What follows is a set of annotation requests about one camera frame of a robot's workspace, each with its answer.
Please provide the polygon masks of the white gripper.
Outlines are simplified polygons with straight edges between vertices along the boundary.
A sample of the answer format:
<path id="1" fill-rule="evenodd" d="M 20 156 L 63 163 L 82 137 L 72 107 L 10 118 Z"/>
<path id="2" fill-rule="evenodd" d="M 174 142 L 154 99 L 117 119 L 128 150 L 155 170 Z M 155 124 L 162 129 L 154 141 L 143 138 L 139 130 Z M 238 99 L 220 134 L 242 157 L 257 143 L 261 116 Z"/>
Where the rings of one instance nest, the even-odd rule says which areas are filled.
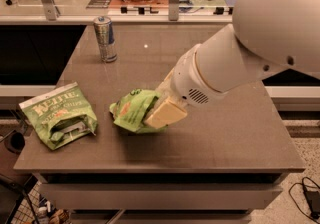
<path id="1" fill-rule="evenodd" d="M 199 47 L 200 45 L 196 44 L 180 57 L 173 70 L 156 88 L 157 92 L 168 97 L 173 90 L 179 100 L 194 107 L 205 107 L 225 97 L 225 93 L 210 88 L 202 79 L 196 66 L 196 52 Z M 168 97 L 144 119 L 144 123 L 159 129 L 186 116 L 187 111 Z"/>

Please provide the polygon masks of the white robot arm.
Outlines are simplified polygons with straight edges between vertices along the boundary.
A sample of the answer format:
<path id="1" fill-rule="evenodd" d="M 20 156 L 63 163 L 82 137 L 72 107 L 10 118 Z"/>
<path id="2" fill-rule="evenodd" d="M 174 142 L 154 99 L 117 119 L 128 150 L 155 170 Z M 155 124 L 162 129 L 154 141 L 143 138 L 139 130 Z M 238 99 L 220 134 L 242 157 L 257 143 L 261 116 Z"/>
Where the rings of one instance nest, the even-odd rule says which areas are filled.
<path id="1" fill-rule="evenodd" d="M 232 22 L 180 57 L 144 119 L 162 128 L 284 70 L 320 77 L 320 0 L 236 0 Z"/>

